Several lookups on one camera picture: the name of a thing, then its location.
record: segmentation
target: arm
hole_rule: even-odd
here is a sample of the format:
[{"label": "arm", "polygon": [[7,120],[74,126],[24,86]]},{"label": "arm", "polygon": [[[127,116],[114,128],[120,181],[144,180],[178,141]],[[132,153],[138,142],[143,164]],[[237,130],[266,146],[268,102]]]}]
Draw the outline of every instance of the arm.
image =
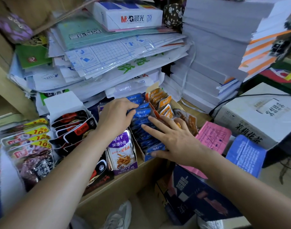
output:
[{"label": "arm", "polygon": [[126,116],[127,110],[136,107],[126,98],[108,103],[96,130],[0,220],[0,229],[66,228],[102,153],[129,126],[136,111]]},{"label": "arm", "polygon": [[247,218],[255,228],[291,229],[291,200],[240,169],[220,154],[202,145],[186,123],[162,116],[170,128],[149,118],[162,132],[143,125],[143,129],[163,142],[169,151],[152,156],[200,169]]}]

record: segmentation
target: stack of paper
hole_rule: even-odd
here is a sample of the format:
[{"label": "stack of paper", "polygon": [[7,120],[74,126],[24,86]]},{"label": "stack of paper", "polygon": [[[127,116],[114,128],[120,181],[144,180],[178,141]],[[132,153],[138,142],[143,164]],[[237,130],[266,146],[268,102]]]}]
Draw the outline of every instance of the stack of paper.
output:
[{"label": "stack of paper", "polygon": [[278,35],[290,32],[290,15],[291,0],[187,0],[183,34],[195,48],[171,66],[170,78],[184,88],[184,99],[209,112],[276,60],[269,52]]},{"label": "stack of paper", "polygon": [[[73,91],[88,105],[95,104],[105,97],[106,89],[116,90],[118,84],[140,75],[155,73],[149,75],[145,86],[134,86],[138,90],[152,82],[162,83],[164,74],[157,69],[188,55],[190,45],[183,41],[185,37],[163,27],[106,32],[89,12],[83,11],[50,29],[50,63],[24,69],[14,55],[9,77],[29,97],[36,96],[40,115],[48,113],[43,99],[67,91]],[[108,91],[116,98],[123,94],[113,92]]]}]

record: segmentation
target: hand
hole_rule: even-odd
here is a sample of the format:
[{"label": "hand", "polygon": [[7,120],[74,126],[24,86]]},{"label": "hand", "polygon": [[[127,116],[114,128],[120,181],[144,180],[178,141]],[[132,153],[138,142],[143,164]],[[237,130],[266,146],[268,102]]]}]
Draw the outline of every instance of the hand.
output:
[{"label": "hand", "polygon": [[197,161],[199,161],[200,156],[207,151],[206,147],[190,133],[184,120],[180,118],[174,118],[174,120],[172,120],[162,115],[160,117],[170,128],[154,117],[148,117],[148,119],[162,132],[147,125],[141,125],[146,132],[159,139],[169,150],[154,151],[151,155],[153,157],[168,159],[180,165],[198,166]]},{"label": "hand", "polygon": [[104,106],[96,131],[108,137],[111,142],[130,125],[133,115],[139,105],[130,102],[127,98],[114,99]]}]

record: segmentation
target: sneaker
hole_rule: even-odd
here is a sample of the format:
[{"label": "sneaker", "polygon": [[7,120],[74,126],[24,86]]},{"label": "sneaker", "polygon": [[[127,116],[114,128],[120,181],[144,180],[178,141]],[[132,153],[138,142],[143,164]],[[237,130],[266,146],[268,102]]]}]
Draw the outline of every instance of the sneaker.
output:
[{"label": "sneaker", "polygon": [[128,229],[132,218],[130,201],[123,203],[117,211],[111,212],[106,219],[104,229]]}]

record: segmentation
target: pink paper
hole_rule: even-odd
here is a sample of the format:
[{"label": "pink paper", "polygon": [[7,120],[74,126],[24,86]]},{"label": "pink paper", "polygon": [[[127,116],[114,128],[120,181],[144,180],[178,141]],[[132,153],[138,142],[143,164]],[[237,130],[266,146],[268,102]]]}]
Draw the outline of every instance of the pink paper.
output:
[{"label": "pink paper", "polygon": [[[201,128],[199,133],[195,136],[203,145],[222,154],[231,136],[231,131],[227,128],[219,126],[215,123],[207,121]],[[195,173],[201,178],[208,179],[200,170],[181,165],[183,168]]]}]

